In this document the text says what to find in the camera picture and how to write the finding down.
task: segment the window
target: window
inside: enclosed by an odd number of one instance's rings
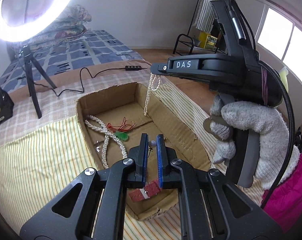
[[[297,21],[265,5],[256,40],[278,57],[302,83],[302,28]]]

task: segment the checkered bedsheet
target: checkered bedsheet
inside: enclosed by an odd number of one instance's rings
[[[143,59],[105,30],[88,31],[78,40],[39,49],[33,56],[48,76],[107,62]],[[43,79],[36,68],[32,72],[35,81]],[[0,77],[0,85],[8,93],[26,84],[26,76],[18,60],[14,60]]]

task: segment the bed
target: bed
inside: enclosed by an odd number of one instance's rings
[[[147,86],[150,78],[148,69],[130,72],[122,69],[125,65],[149,68],[150,63],[104,30],[88,31],[75,41],[39,49],[34,56],[58,87],[57,92],[80,89],[82,67],[88,67],[93,75],[114,68],[95,79],[83,73],[85,94],[130,82]],[[35,81],[45,84],[36,70],[33,75]],[[170,81],[163,78],[162,83],[154,94],[196,134],[212,159],[216,139],[202,125],[207,113]],[[1,76],[0,84],[15,102],[13,117],[0,125],[0,213],[19,233],[21,226],[81,171],[97,166],[83,144],[75,118],[76,101],[83,94],[64,93],[57,98],[52,91],[37,86],[43,113],[38,119],[17,61]],[[245,192],[260,203],[262,188],[258,181]],[[126,215],[123,239],[179,240],[179,216],[178,207],[148,221],[137,221]]]
[[[39,49],[33,56],[48,76],[108,62],[143,59],[105,30],[88,31],[75,41]],[[43,79],[36,69],[33,78],[34,81]],[[0,85],[11,93],[26,84],[25,73],[15,59],[0,77]]]

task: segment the cable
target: cable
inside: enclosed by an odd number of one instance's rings
[[[239,7],[238,7],[238,9],[239,9],[240,14],[241,14],[243,20],[245,21],[247,27],[249,28],[249,31],[250,31],[251,36],[252,36],[252,41],[253,41],[253,49],[256,50],[256,41],[255,41],[255,36],[254,36],[253,30],[252,30],[251,26],[249,25],[249,22],[245,18],[244,14],[242,13],[241,9]]]
[[[100,72],[96,73],[94,76],[92,76],[92,74],[90,73],[90,71],[89,71],[88,68],[86,68],[86,67],[81,68],[81,70],[80,70],[80,81],[81,81],[82,90],[64,89],[64,90],[62,90],[59,94],[57,94],[57,92],[56,92],[52,87],[49,87],[49,86],[46,86],[46,85],[42,85],[42,84],[37,84],[37,83],[35,83],[35,82],[34,82],[34,84],[37,85],[37,86],[42,86],[42,87],[45,87],[45,88],[49,88],[50,90],[52,90],[52,91],[55,93],[55,95],[56,95],[57,97],[60,97],[61,94],[64,93],[64,92],[77,92],[77,93],[83,94],[83,93],[84,93],[84,86],[83,86],[83,81],[82,81],[81,73],[82,73],[82,71],[83,71],[84,69],[86,69],[86,70],[88,71],[88,73],[89,73],[89,75],[91,76],[91,78],[95,78],[97,75],[99,75],[100,73],[102,73],[102,72],[104,72],[104,71],[107,71],[107,70],[116,70],[116,69],[125,69],[125,68],[108,68],[108,69],[105,69],[105,70],[101,70]]]
[[[280,77],[278,76],[278,73],[265,62],[259,61],[258,63],[270,73],[270,75],[277,81],[278,85],[280,86],[282,94],[283,94],[283,98],[284,98],[284,101],[286,104],[287,114],[288,114],[288,119],[289,119],[289,144],[287,146],[286,156],[284,158],[284,162],[282,164],[282,167],[281,167],[278,175],[276,176],[271,188],[269,189],[264,201],[261,204],[261,208],[263,209],[265,207],[266,203],[268,202],[268,200],[270,199],[275,188],[277,187],[278,183],[281,181],[281,178],[283,177],[283,175],[286,171],[286,168],[289,165],[289,160],[292,156],[293,147],[294,147],[295,120],[294,120],[293,107],[292,107],[292,103],[289,98],[289,94],[286,91],[286,88],[284,87]]]
[[[268,106],[267,70],[261,66],[262,75],[262,99],[264,106]]]

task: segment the gripper handle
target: gripper handle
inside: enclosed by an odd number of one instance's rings
[[[236,153],[230,159],[225,176],[234,184],[249,188],[253,184],[259,159],[259,133],[234,129]]]

